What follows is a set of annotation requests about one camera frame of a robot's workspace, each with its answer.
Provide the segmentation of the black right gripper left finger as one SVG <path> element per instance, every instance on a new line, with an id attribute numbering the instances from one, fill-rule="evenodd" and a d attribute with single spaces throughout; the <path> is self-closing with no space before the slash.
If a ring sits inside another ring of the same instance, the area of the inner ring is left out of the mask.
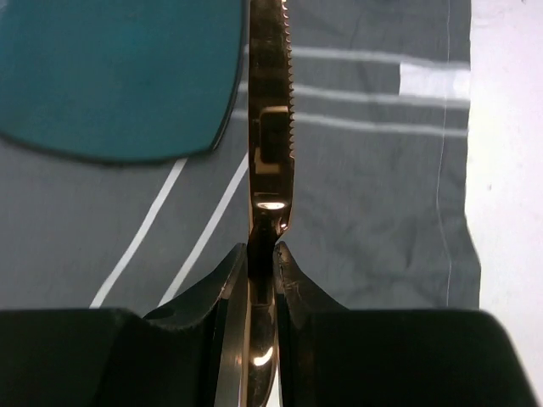
<path id="1" fill-rule="evenodd" d="M 126 309 L 1 314 L 4 406 L 240 406 L 246 247 L 139 316 Z"/>

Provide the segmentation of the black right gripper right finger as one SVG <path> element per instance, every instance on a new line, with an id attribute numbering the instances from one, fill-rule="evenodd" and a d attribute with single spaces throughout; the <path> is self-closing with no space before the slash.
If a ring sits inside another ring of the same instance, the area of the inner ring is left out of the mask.
<path id="1" fill-rule="evenodd" d="M 462 309 L 347 309 L 273 253 L 284 406 L 535 406 L 507 332 Z"/>

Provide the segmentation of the grey striped placemat cloth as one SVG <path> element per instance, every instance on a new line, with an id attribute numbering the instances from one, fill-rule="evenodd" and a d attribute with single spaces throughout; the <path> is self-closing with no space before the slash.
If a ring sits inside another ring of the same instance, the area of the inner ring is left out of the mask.
<path id="1" fill-rule="evenodd" d="M 285 241 L 341 304 L 475 308 L 469 1 L 289 1 L 294 205 Z M 1 135 L 1 305 L 144 314 L 248 236 L 247 55 L 217 147 L 145 164 Z"/>

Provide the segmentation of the copper knife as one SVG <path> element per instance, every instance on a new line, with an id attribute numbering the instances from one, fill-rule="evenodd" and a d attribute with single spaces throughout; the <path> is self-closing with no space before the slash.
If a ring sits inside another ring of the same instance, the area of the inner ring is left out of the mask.
<path id="1" fill-rule="evenodd" d="M 221 366 L 216 406 L 265 406 L 280 366 L 276 246 L 289 229 L 294 195 L 294 101 L 288 5 L 252 1 L 248 26 L 249 234 L 237 279 L 245 311 L 236 366 Z"/>

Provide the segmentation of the teal square plate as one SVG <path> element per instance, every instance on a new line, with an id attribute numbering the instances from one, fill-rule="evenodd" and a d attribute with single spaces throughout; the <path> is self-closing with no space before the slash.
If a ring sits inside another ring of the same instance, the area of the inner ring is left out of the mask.
<path id="1" fill-rule="evenodd" d="M 245 1 L 4 1 L 1 135 L 84 161 L 208 153 L 243 71 Z"/>

